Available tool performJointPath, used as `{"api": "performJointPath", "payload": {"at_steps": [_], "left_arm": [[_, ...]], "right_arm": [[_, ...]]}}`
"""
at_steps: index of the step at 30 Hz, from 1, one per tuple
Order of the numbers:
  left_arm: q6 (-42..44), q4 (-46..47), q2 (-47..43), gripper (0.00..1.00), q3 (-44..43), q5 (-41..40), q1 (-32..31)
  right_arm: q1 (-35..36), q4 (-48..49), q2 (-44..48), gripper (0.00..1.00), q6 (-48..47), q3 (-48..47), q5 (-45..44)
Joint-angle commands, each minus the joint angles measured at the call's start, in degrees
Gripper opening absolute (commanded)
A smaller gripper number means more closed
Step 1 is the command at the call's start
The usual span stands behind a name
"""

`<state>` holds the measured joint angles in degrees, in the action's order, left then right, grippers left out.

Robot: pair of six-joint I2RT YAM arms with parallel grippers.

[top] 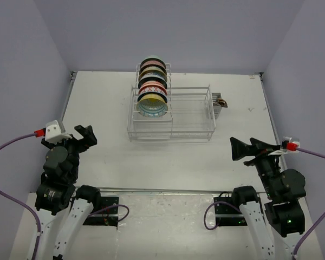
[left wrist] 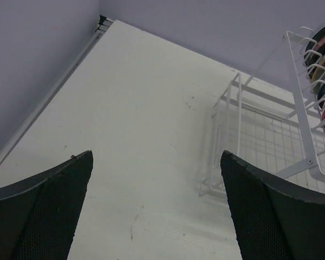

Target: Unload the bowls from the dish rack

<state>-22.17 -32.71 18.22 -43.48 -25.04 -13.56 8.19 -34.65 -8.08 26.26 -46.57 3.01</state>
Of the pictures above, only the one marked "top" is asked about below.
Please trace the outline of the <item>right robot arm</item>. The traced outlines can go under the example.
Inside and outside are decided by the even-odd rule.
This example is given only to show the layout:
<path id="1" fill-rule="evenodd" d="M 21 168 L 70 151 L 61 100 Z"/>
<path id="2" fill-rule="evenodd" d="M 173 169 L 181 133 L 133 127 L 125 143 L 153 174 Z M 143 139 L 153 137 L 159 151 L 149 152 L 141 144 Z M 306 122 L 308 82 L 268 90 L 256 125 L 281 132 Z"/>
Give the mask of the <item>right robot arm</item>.
<path id="1" fill-rule="evenodd" d="M 280 156 L 295 153 L 299 141 L 285 138 L 281 144 L 272 145 L 250 138 L 246 144 L 230 138 L 232 160 L 245 161 L 245 166 L 256 168 L 268 202 L 260 204 L 252 186 L 233 189 L 231 207 L 242 213 L 256 248 L 258 259 L 297 259 L 297 243 L 305 232 L 305 216 L 299 199 L 306 196 L 306 179 L 294 169 L 282 171 Z"/>

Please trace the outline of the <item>yellow blue patterned bowl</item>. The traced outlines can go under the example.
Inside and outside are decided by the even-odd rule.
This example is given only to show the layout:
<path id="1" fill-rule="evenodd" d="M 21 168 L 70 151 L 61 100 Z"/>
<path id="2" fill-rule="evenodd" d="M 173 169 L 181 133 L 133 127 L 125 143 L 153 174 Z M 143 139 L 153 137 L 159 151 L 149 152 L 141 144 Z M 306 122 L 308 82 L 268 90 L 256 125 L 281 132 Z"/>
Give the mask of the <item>yellow blue patterned bowl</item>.
<path id="1" fill-rule="evenodd" d="M 161 101 L 142 100 L 137 102 L 136 110 L 145 117 L 159 118 L 168 112 L 168 105 Z"/>

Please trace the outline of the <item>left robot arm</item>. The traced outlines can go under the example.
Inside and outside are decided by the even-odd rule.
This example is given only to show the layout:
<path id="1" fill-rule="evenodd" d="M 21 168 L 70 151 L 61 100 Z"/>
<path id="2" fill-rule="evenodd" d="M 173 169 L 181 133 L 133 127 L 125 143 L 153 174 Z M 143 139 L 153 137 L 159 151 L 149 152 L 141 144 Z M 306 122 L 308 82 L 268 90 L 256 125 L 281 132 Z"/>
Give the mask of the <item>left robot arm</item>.
<path id="1" fill-rule="evenodd" d="M 48 148 L 36 191 L 36 215 L 39 223 L 27 259 L 67 259 L 75 238 L 90 213 L 101 209 L 100 191 L 96 187 L 75 187 L 80 153 L 98 141 L 92 126 L 74 128 L 81 139 L 65 132 L 63 124 L 50 122 L 37 132 Z"/>

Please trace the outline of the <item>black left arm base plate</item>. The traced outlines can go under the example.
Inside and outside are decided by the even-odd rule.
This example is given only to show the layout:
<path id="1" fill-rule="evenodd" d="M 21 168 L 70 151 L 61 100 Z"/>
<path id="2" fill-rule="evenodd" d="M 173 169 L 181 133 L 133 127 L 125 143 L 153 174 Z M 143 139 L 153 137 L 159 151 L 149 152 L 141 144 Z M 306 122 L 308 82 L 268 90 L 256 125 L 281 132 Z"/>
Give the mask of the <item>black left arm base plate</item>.
<path id="1" fill-rule="evenodd" d="M 96 211 L 100 211 L 109 206 L 116 205 L 119 203 L 119 197 L 114 196 L 102 196 L 100 198 L 99 204 L 92 211 L 92 213 Z M 88 217 L 83 226 L 114 226 L 118 227 L 119 217 L 118 217 L 118 208 L 107 209 L 106 211 L 102 211 L 98 214 L 93 214 Z"/>

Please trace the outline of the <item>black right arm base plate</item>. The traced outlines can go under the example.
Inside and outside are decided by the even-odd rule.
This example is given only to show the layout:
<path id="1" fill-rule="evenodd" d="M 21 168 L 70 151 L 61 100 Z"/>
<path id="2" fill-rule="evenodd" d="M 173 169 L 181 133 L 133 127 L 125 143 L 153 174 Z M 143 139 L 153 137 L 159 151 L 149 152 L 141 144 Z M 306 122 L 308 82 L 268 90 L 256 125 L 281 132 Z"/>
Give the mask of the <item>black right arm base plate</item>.
<path id="1" fill-rule="evenodd" d="M 217 226 L 247 226 L 243 215 L 228 205 L 217 204 L 214 212 Z"/>

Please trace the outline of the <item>orange floral patterned bowl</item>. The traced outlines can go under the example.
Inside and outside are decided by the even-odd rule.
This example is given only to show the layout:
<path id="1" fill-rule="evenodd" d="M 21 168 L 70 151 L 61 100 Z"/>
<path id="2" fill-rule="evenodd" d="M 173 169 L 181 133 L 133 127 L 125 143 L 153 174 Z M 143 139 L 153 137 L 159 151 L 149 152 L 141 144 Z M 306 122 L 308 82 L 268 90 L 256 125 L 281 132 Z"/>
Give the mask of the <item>orange floral patterned bowl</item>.
<path id="1" fill-rule="evenodd" d="M 138 94 L 141 95 L 143 93 L 158 93 L 167 95 L 166 88 L 159 82 L 149 81 L 144 83 L 138 91 Z"/>

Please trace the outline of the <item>yellow flower leaf bowl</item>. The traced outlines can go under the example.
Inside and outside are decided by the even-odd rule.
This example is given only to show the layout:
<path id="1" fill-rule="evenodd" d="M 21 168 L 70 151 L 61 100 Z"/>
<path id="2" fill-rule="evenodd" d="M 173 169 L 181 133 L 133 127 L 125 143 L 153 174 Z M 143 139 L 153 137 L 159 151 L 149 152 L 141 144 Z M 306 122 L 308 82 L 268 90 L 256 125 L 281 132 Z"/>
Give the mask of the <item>yellow flower leaf bowl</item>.
<path id="1" fill-rule="evenodd" d="M 141 80 L 146 75 L 158 75 L 162 77 L 165 81 L 167 81 L 167 72 L 157 66 L 150 66 L 147 68 L 144 68 L 140 74 L 138 79 Z"/>

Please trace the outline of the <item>blue triangle patterned bowl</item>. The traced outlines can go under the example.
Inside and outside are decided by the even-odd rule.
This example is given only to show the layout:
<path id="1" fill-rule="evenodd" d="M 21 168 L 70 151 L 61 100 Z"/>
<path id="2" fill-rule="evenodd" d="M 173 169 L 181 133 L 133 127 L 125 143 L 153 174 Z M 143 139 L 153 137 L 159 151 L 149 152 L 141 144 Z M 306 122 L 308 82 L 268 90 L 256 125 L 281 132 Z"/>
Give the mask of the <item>blue triangle patterned bowl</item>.
<path id="1" fill-rule="evenodd" d="M 167 97 L 160 93 L 143 93 L 138 96 L 138 102 L 142 100 L 148 100 L 148 101 L 161 101 L 163 103 L 167 103 Z"/>

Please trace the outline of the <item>blue white floral bowl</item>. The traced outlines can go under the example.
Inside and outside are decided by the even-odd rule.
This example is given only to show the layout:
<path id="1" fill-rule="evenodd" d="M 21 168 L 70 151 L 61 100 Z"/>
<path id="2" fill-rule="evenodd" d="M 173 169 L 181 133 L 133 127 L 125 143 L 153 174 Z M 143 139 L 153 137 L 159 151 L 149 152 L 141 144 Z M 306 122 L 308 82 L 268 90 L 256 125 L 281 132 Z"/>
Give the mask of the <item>blue white floral bowl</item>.
<path id="1" fill-rule="evenodd" d="M 142 77 L 138 82 L 138 88 L 140 89 L 141 86 L 148 81 L 159 82 L 164 86 L 165 89 L 167 89 L 167 82 L 165 81 L 165 79 L 163 79 L 161 76 L 154 76 L 154 75 L 151 76 L 148 75 L 147 77 L 145 76 Z"/>

